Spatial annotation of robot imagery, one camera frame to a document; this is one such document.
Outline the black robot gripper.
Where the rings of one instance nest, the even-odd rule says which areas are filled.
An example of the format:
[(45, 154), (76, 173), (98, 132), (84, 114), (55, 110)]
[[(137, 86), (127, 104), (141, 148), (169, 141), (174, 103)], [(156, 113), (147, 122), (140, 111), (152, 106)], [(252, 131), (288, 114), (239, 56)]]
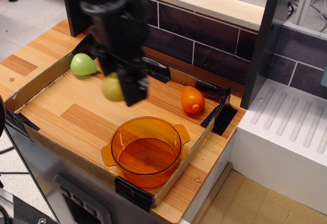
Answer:
[(149, 36), (147, 0), (81, 0), (92, 23), (94, 50), (104, 76), (118, 74), (128, 107), (147, 98), (142, 44)]

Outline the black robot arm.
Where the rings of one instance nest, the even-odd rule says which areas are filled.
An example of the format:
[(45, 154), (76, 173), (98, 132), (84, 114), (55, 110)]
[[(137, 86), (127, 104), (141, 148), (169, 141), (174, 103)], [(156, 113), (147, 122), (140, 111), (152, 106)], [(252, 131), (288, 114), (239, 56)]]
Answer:
[(149, 37), (147, 0), (80, 0), (91, 19), (92, 51), (105, 75), (117, 73), (127, 106), (147, 97), (142, 45)]

